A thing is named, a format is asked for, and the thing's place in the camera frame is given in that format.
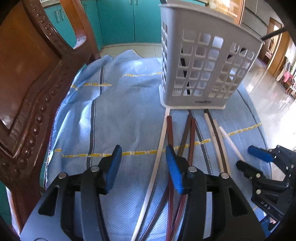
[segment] light blue fabric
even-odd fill
[[[127,151],[157,150],[165,109],[159,100],[158,86],[161,81],[159,59],[144,59],[132,50],[115,59],[104,56],[85,67],[74,79],[74,87],[69,90],[61,103],[53,127],[50,146],[50,163],[47,168],[47,186],[60,172],[69,175],[84,172],[87,167],[97,165],[101,157],[86,157],[83,154],[112,153],[117,144]],[[203,110],[192,111],[197,121],[201,140],[210,138],[203,117]],[[210,110],[226,132],[260,123],[256,110],[241,85],[226,104],[225,110]],[[172,110],[174,145],[181,143],[187,110]],[[271,177],[269,164],[247,153],[250,145],[266,148],[262,129],[254,128],[231,136],[245,160],[263,170]],[[195,134],[195,141],[200,141]],[[226,150],[232,176],[252,207],[251,182],[235,167],[238,160],[226,143]],[[188,148],[183,156],[188,158]],[[156,154],[123,155],[115,184],[110,193],[101,195],[101,205],[108,235],[111,241],[130,241],[135,229],[144,197],[148,188]],[[193,165],[204,173],[219,175],[213,144],[196,145]],[[168,181],[165,153],[156,177],[152,200],[148,206],[143,230],[146,229],[162,197]],[[179,195],[175,193],[175,210]],[[81,233],[80,197],[75,200],[75,231]],[[210,234],[211,198],[208,197],[207,224],[205,237]],[[148,240],[165,240],[168,207],[166,206]],[[256,209],[258,219],[263,212]]]

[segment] shiny floor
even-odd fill
[[[101,55],[116,57],[134,49],[144,58],[161,57],[160,45],[122,45],[106,47]],[[285,88],[265,69],[259,60],[244,78],[242,84],[248,91],[263,124],[268,147],[281,145],[288,149],[296,147],[296,102],[285,93]],[[283,180],[284,174],[273,165],[273,179]]]

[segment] basket label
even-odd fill
[[[212,102],[211,101],[208,101],[208,100],[203,100],[203,101],[195,101],[195,103],[199,103],[199,104],[210,104]]]

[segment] black pole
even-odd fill
[[[272,32],[272,33],[269,33],[269,34],[263,36],[263,37],[261,38],[261,40],[265,41],[265,40],[267,40],[267,39],[272,38],[273,36],[276,36],[276,35],[278,35],[278,34],[281,34],[281,33],[283,33],[283,32],[286,32],[286,31],[287,31],[286,27],[282,27],[282,28],[280,28],[280,29],[278,29],[278,30],[276,30],[276,31],[274,31],[274,32]]]

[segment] teal cabinet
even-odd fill
[[[84,8],[84,11],[86,12],[86,15],[94,31],[94,36],[96,38],[96,44],[98,45],[98,49],[101,50],[104,47],[104,42],[101,32],[101,25],[96,0],[84,0],[81,1],[81,4]]]
[[[71,46],[76,45],[76,36],[70,21],[61,5],[45,8],[50,22],[63,39]]]
[[[205,6],[204,2],[200,2],[200,1],[197,1],[197,0],[182,0],[182,1],[191,2],[191,3],[194,3],[194,4],[200,5],[200,6]]]
[[[133,0],[136,43],[161,42],[159,0]]]
[[[63,29],[63,38],[65,39],[65,41],[73,48],[76,45],[76,36],[74,33],[74,30],[72,28],[72,25],[63,9],[63,7],[61,5],[57,5],[57,11],[58,14],[61,18],[60,20],[60,25]]]
[[[52,23],[56,31],[63,37],[64,32],[63,32],[61,18],[58,13],[57,6],[45,8],[44,11],[46,12],[46,15],[48,16],[50,22]]]
[[[133,0],[97,0],[104,45],[135,42]]]

